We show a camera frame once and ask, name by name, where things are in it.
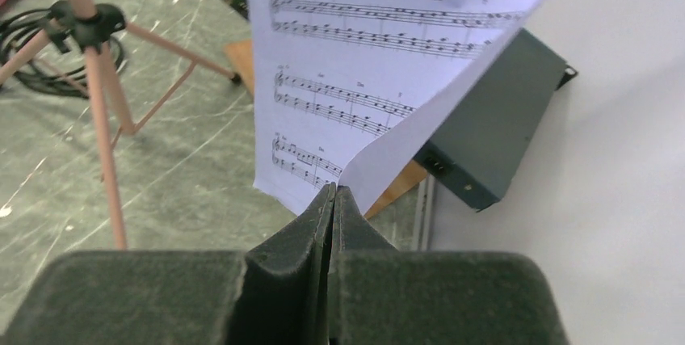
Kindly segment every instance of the tripod foot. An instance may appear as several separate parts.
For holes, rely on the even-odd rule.
[[[242,82],[242,77],[240,77],[240,74],[234,73],[230,80],[232,83],[238,85]]]

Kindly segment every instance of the orange wooden board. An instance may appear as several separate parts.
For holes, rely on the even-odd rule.
[[[241,75],[247,91],[254,96],[254,62],[252,58],[252,41],[243,40],[224,46],[224,53],[228,57],[233,70]],[[418,185],[427,176],[426,170],[418,163],[411,161],[402,170],[397,178],[390,184],[376,201],[376,203],[364,215],[367,219],[375,216],[380,210],[390,205],[394,200]]]

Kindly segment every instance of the printed music notation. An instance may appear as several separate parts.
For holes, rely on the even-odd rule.
[[[315,104],[288,94],[279,93],[278,91],[274,93],[274,101],[283,104],[286,107],[313,113],[314,115],[325,117],[326,119],[337,121],[341,124],[350,125],[351,127],[360,129],[365,133],[371,133],[377,137],[390,130],[390,127],[372,121],[369,116],[351,115],[347,112],[333,109],[333,106]]]
[[[464,59],[477,58],[483,52],[483,49],[490,44],[489,42],[484,44],[450,43],[444,38],[441,40],[423,40],[400,35],[355,31],[351,28],[336,28],[328,24],[322,26],[301,24],[296,20],[292,22],[273,22],[271,28],[276,32],[285,32],[298,36],[310,36],[324,40],[337,40],[381,48],[395,48],[413,53]]]
[[[306,78],[299,78],[295,76],[290,76],[283,74],[283,72],[277,73],[275,77],[275,82],[277,86],[285,85],[291,86],[296,89],[309,90],[313,93],[320,95],[331,96],[335,99],[344,100],[347,103],[358,104],[364,107],[370,107],[378,111],[389,113],[390,115],[398,117],[407,117],[411,112],[414,111],[413,107],[405,104],[396,103],[387,99],[381,99],[379,97],[366,95],[364,93],[359,93],[354,90],[347,90],[343,88],[338,88],[336,86],[326,85],[322,82],[315,82],[308,80]]]
[[[521,12],[473,13],[431,11],[306,0],[271,0],[271,12],[276,13],[280,11],[346,16],[361,19],[382,19],[435,26],[493,29],[505,28],[512,21],[519,20],[523,16]]]
[[[309,151],[301,149],[294,144],[287,143],[286,141],[284,141],[280,137],[277,137],[276,139],[274,139],[273,151],[274,152],[284,151],[288,154],[295,156],[298,161],[304,163],[305,165],[314,166],[317,168],[317,170],[319,168],[321,168],[325,171],[328,171],[329,173],[331,173],[336,178],[339,177],[340,174],[343,173],[343,169],[340,168],[335,163],[332,163],[331,161],[328,161],[324,158],[321,158],[316,154],[312,154]]]
[[[275,154],[272,155],[271,158],[274,162],[274,165],[285,171],[289,171],[290,174],[303,179],[305,182],[311,183],[317,189],[321,189],[329,182],[317,177],[316,175],[310,174],[307,170],[299,167],[295,162],[285,162],[283,159],[276,157]]]

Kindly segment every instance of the tripod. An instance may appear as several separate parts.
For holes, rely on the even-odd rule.
[[[111,227],[116,247],[120,250],[126,250],[124,214],[121,208],[119,184],[117,183],[116,166],[112,153],[120,135],[133,135],[140,131],[164,102],[191,75],[197,65],[225,75],[235,83],[241,81],[240,76],[142,27],[127,23],[122,11],[110,4],[96,5],[93,0],[62,0],[50,7],[48,16],[41,27],[42,29],[0,68],[0,84],[31,61],[49,43],[54,43],[62,53],[67,53],[69,48],[65,45],[66,38],[71,37],[76,41],[85,62],[87,94],[95,125],[103,181],[107,191]],[[138,122],[134,122],[132,118],[124,90],[111,59],[108,43],[113,33],[123,30],[191,61],[181,77]],[[83,85],[68,76],[64,74],[59,76],[77,89],[86,91]],[[120,124],[113,140],[109,129],[105,94],[107,94],[111,108]]]

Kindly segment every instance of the sheet music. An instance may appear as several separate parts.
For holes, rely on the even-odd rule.
[[[254,185],[295,214],[328,182],[366,212],[542,0],[248,0]]]

